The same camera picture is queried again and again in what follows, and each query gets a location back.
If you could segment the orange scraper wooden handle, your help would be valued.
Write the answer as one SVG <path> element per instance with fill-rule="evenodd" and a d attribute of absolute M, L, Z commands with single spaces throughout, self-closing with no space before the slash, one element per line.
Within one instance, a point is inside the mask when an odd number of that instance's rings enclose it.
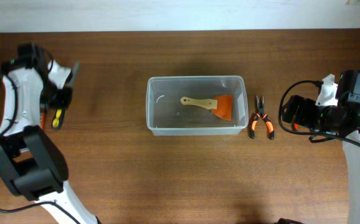
<path fill-rule="evenodd" d="M 194 99 L 183 96 L 180 99 L 182 105 L 198 106 L 207 110 L 220 119 L 226 121 L 232 120 L 232 103 L 234 97 L 232 95 L 220 95 L 213 99 Z"/>

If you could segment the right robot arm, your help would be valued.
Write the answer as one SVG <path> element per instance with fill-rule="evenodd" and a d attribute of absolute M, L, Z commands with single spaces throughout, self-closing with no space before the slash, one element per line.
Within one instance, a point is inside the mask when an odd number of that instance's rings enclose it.
<path fill-rule="evenodd" d="M 338 81 L 330 74 L 312 81 L 317 99 L 283 94 L 278 110 L 280 126 L 311 143 L 339 140 L 348 168 L 348 223 L 360 223 L 360 70 L 346 70 Z"/>

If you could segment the file with yellow-black handle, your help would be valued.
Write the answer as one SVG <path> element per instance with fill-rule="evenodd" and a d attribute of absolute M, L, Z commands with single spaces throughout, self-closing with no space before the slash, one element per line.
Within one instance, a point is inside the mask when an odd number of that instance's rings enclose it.
<path fill-rule="evenodd" d="M 80 66 L 80 62 L 79 61 L 76 61 L 73 68 L 72 68 L 72 75 L 73 75 L 73 78 L 72 78 L 72 83 L 73 83 L 73 87 L 74 87 L 74 84 L 75 84 L 75 80 L 76 80 L 76 77 L 77 77 L 77 73 L 78 73 L 78 70 L 79 70 L 79 66 Z M 53 129 L 61 129 L 63 123 L 64 123 L 64 118 L 65 118 L 65 109 L 56 109 L 56 112 L 55 112 L 55 115 L 54 115 L 54 118 L 52 120 L 52 128 Z"/>

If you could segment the orange socket bit holder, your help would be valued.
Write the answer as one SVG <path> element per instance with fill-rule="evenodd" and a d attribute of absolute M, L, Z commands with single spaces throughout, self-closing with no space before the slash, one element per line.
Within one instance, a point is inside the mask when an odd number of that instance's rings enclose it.
<path fill-rule="evenodd" d="M 47 114 L 46 110 L 43 110 L 41 112 L 41 115 L 40 115 L 40 127 L 41 127 L 41 129 L 44 129 L 44 127 L 45 127 L 46 114 Z"/>

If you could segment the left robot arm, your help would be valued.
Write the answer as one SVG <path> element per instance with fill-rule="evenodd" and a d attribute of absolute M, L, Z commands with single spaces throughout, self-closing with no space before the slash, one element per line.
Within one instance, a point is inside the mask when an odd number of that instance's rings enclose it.
<path fill-rule="evenodd" d="M 60 129 L 72 101 L 78 63 L 63 67 L 36 44 L 22 44 L 17 58 L 1 64 L 5 89 L 0 125 L 0 178 L 14 196 L 29 205 L 3 209 L 17 213 L 43 207 L 57 223 L 99 223 L 69 183 L 64 155 L 44 131 L 45 116 L 55 110 L 52 129 Z"/>

